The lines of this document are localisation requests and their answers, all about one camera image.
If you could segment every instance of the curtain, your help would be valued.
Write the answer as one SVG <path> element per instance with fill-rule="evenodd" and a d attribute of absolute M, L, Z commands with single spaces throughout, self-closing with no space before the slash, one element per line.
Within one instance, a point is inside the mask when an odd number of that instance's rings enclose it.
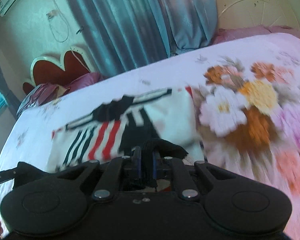
<path fill-rule="evenodd" d="M 3 77 L 1 68 L 0 68 L 0 93 L 5 98 L 11 114 L 14 116 L 15 119 L 17 119 L 17 110 L 18 110 L 21 102 L 13 94 L 13 92 L 8 88 L 8 85 Z"/>
<path fill-rule="evenodd" d="M 215 0 L 67 0 L 102 74 L 114 76 L 207 46 Z"/>

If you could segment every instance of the headboard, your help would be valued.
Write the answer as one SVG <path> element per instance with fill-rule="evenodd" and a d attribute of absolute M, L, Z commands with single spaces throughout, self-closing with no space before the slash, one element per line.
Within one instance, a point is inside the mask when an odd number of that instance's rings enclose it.
<path fill-rule="evenodd" d="M 23 83 L 23 91 L 29 94 L 35 86 L 44 83 L 65 86 L 89 72 L 95 72 L 95 69 L 85 51 L 70 47 L 61 54 L 60 60 L 50 56 L 34 59 L 30 69 L 31 80 Z"/>

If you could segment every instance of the pink pillow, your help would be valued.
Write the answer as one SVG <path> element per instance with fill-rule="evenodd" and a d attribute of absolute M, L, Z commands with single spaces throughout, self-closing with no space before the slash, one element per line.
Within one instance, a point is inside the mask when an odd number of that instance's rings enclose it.
<path fill-rule="evenodd" d="M 103 75 L 98 72 L 87 73 L 81 77 L 78 77 L 76 80 L 73 80 L 70 84 L 64 86 L 65 88 L 70 88 L 68 93 L 76 91 L 78 89 L 93 85 L 106 79 Z"/>

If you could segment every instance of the flower center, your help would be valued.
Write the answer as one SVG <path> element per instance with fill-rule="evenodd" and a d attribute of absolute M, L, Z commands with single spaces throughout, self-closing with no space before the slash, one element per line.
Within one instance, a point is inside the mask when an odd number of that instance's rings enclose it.
<path fill-rule="evenodd" d="M 220 113 L 229 113 L 230 112 L 230 106 L 228 102 L 222 102 L 220 105 L 218 105 L 218 109 Z"/>

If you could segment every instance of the yellow flower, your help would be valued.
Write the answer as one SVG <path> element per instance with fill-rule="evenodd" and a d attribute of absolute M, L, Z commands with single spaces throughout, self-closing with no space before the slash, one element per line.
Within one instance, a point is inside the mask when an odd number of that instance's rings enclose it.
<path fill-rule="evenodd" d="M 263 114 L 270 115 L 271 111 L 278 106 L 278 95 L 272 85 L 261 80 L 247 82 L 238 91 Z"/>

